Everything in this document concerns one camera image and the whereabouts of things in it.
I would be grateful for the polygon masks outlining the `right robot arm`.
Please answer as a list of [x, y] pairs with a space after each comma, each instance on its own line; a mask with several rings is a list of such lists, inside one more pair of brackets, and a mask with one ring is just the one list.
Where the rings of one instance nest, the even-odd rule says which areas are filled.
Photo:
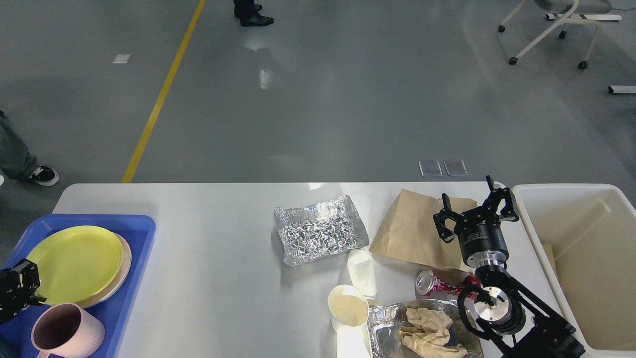
[[574, 337], [575, 327], [507, 272], [501, 224], [519, 216], [510, 188], [497, 187], [490, 176], [486, 182], [489, 194], [482, 205], [457, 213], [444, 193], [432, 217], [443, 242], [459, 241], [463, 262], [477, 277], [457, 298], [461, 321], [504, 358], [580, 358], [585, 348]]

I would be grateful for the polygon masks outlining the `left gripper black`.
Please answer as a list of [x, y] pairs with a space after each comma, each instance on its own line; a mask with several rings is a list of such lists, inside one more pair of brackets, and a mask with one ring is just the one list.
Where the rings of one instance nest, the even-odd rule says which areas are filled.
[[29, 306], [43, 306], [45, 297], [37, 294], [40, 288], [38, 265], [22, 259], [11, 269], [0, 272], [0, 325], [13, 320]]

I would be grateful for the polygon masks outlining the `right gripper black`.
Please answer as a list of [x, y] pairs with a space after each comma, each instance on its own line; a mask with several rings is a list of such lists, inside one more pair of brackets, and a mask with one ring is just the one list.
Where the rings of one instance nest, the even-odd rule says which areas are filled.
[[[461, 214], [452, 210], [450, 197], [442, 193], [442, 208], [432, 216], [439, 238], [451, 243], [459, 238], [464, 263], [473, 269], [503, 265], [509, 259], [501, 223], [517, 222], [510, 188], [495, 187], [490, 175], [485, 177], [489, 195], [480, 209], [470, 209]], [[448, 229], [447, 220], [455, 223], [455, 231]]]

